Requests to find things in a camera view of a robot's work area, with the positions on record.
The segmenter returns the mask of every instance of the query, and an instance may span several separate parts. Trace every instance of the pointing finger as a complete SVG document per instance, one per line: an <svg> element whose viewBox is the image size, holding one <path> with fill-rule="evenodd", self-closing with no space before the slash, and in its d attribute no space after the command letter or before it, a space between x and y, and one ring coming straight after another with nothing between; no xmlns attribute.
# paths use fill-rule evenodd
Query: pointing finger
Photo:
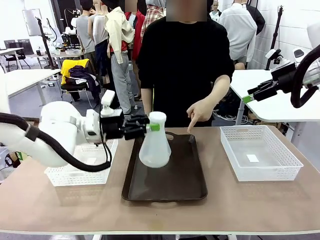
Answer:
<svg viewBox="0 0 320 240"><path fill-rule="evenodd" d="M192 118L190 125L188 127L187 133L189 134L191 132L191 129L196 125L196 123L198 122L199 117L197 115L194 115L194 117Z"/></svg>

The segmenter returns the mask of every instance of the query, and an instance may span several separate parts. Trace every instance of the green tape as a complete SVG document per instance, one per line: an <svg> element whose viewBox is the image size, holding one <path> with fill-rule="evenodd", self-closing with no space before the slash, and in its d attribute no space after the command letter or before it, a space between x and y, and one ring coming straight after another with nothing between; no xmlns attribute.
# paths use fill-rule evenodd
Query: green tape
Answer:
<svg viewBox="0 0 320 240"><path fill-rule="evenodd" d="M247 104L247 103L250 103L252 102L254 99L254 97L252 95L249 95L249 96L245 96L244 98L242 98L242 101Z"/></svg>
<svg viewBox="0 0 320 240"><path fill-rule="evenodd" d="M151 132L159 132L160 131L160 125L159 124L149 124L149 127L151 129Z"/></svg>

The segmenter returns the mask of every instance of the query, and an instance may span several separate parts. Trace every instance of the gray pants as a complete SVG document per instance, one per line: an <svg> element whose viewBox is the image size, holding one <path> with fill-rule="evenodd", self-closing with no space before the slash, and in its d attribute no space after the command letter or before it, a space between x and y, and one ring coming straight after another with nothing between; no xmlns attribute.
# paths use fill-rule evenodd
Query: gray pants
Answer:
<svg viewBox="0 0 320 240"><path fill-rule="evenodd" d="M131 106L136 105L135 98L131 90L131 79L129 75L129 59L127 52L121 53L123 63L117 62L116 56L111 56L111 70L113 75L116 94L124 114L130 114Z"/></svg>

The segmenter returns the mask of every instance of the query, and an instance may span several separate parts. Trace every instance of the plastic bottle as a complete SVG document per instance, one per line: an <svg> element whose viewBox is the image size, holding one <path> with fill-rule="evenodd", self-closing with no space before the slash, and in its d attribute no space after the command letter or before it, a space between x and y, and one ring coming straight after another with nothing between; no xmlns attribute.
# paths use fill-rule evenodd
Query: plastic bottle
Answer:
<svg viewBox="0 0 320 240"><path fill-rule="evenodd" d="M153 111L150 113L149 119L150 124L159 124L160 131L151 131L145 135L139 158L147 167L162 168L167 165L171 155L171 148L165 132L167 116L163 112Z"/></svg>

